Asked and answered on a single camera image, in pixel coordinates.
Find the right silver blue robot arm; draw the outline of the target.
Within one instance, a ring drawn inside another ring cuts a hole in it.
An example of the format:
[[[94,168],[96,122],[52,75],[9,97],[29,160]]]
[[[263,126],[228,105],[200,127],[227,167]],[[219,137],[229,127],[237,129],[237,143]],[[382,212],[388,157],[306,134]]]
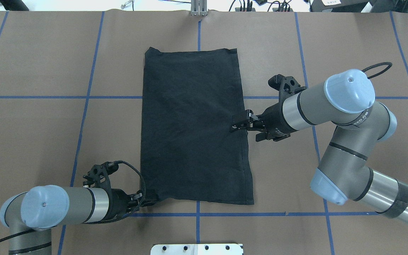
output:
[[[366,165],[376,143],[390,138],[395,115],[375,100],[367,75],[350,69],[307,88],[281,74],[268,84],[279,92],[278,103],[260,115],[245,110],[234,115],[230,131],[257,131],[256,141],[280,141],[322,123],[336,128],[310,188],[336,205],[361,202],[381,216],[408,224],[408,184]]]

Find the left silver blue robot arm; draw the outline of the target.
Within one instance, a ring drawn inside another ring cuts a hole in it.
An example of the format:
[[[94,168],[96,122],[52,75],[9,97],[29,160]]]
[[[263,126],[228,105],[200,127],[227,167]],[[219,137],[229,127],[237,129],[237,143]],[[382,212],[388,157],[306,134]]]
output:
[[[134,194],[111,187],[109,176],[126,161],[94,165],[81,187],[38,186],[8,199],[0,209],[0,221],[10,230],[8,254],[52,254],[52,228],[64,225],[96,225],[120,221],[152,206],[158,197],[146,187],[142,174]]]

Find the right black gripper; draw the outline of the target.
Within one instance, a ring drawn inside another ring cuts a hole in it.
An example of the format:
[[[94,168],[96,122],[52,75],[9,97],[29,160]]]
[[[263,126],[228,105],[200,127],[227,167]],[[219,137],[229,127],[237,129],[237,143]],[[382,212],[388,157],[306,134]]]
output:
[[[266,108],[262,114],[257,116],[252,110],[244,110],[233,115],[230,132],[238,130],[256,131],[258,129],[254,127],[254,123],[258,120],[262,123],[263,129],[255,137],[257,142],[264,140],[281,141],[297,131],[285,120],[282,107],[285,100],[299,94],[306,87],[301,86],[293,76],[283,76],[281,74],[271,77],[268,80],[268,85],[279,92],[278,103]]]

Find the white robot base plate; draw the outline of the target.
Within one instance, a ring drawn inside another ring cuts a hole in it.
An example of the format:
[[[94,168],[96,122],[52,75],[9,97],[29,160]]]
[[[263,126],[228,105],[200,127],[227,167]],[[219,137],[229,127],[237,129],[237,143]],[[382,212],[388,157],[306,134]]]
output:
[[[158,244],[150,251],[151,255],[243,255],[242,244],[204,243],[204,244]]]

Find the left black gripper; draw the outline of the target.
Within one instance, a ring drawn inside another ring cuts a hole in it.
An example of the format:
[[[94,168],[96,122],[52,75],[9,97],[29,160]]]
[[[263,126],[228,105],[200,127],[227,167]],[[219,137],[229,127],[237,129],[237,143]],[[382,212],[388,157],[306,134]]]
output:
[[[141,190],[128,195],[123,190],[113,189],[109,175],[119,168],[119,162],[105,162],[94,165],[86,175],[83,187],[89,190],[92,208],[86,222],[116,222],[127,218],[140,207],[153,206],[159,202],[157,198],[144,199],[144,179],[142,174],[128,162],[124,165],[133,169],[140,177]]]

